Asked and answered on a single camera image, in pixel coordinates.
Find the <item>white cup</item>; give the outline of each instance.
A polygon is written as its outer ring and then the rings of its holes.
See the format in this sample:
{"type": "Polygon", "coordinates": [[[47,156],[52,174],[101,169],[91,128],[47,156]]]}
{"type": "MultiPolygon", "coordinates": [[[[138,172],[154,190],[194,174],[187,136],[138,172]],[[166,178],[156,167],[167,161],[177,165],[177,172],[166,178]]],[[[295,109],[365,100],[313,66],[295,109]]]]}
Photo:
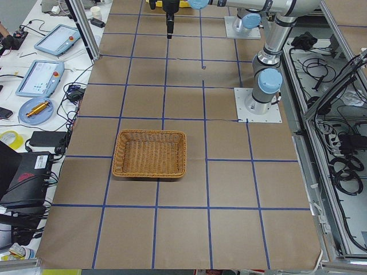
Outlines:
{"type": "Polygon", "coordinates": [[[91,7],[92,16],[102,21],[101,8],[97,6],[91,7]]]}

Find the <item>black phone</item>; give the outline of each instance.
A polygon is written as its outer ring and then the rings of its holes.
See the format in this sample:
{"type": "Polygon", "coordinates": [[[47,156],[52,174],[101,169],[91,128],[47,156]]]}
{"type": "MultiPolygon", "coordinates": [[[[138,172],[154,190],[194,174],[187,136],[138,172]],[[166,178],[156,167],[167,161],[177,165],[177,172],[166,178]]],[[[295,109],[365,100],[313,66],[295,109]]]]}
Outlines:
{"type": "Polygon", "coordinates": [[[8,119],[12,114],[13,112],[11,110],[0,107],[0,118],[1,119],[8,119]]]}

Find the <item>brown basket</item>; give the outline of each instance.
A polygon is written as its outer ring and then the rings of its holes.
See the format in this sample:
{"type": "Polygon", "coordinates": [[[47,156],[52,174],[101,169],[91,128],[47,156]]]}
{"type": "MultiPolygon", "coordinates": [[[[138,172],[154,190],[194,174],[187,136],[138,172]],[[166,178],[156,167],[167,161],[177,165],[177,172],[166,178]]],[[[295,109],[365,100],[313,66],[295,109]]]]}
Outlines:
{"type": "Polygon", "coordinates": [[[126,129],[119,133],[112,173],[132,178],[180,178],[186,172],[186,135],[126,129]]]}

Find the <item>basket rim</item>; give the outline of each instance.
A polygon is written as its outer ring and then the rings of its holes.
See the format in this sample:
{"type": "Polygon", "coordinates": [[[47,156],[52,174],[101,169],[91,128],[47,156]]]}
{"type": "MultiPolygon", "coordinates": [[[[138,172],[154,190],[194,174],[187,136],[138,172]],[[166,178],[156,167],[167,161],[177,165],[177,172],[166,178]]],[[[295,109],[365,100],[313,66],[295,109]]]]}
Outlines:
{"type": "Polygon", "coordinates": [[[146,129],[123,129],[119,132],[118,138],[116,141],[116,146],[114,149],[114,159],[112,162],[112,174],[117,177],[126,177],[126,178],[181,178],[186,173],[186,166],[187,166],[187,147],[186,147],[186,134],[182,131],[172,131],[172,130],[146,130],[146,129]],[[165,173],[165,174],[155,174],[155,173],[138,173],[138,172],[116,172],[115,171],[115,159],[116,154],[118,153],[117,147],[120,142],[122,142],[119,138],[124,133],[174,133],[182,136],[183,141],[183,169],[180,173],[165,173]]]}

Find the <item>blue and white tablet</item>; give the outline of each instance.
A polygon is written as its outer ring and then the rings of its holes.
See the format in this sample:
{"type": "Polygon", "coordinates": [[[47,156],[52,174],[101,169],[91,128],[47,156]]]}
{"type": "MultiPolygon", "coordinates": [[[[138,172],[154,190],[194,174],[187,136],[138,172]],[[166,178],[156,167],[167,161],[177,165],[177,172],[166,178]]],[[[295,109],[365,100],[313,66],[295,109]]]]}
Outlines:
{"type": "Polygon", "coordinates": [[[34,60],[15,94],[27,97],[49,97],[64,73],[64,63],[34,60]]]}
{"type": "Polygon", "coordinates": [[[54,56],[60,56],[68,51],[79,38],[78,29],[59,24],[36,43],[34,48],[54,56]]]}

